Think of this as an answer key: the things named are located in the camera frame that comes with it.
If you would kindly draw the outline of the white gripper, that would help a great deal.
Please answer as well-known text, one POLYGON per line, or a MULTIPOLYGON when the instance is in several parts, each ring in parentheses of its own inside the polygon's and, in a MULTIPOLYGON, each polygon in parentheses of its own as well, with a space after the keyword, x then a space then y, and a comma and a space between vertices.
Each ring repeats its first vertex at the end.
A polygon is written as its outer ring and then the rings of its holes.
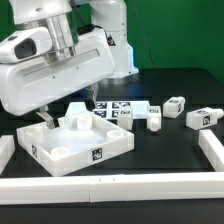
POLYGON ((16 116, 37 108, 49 129, 53 117, 44 106, 87 87, 86 108, 93 111, 99 86, 96 82, 115 71, 115 63, 103 29, 81 35, 76 54, 66 60, 48 64, 44 56, 16 64, 0 64, 0 102, 16 116))

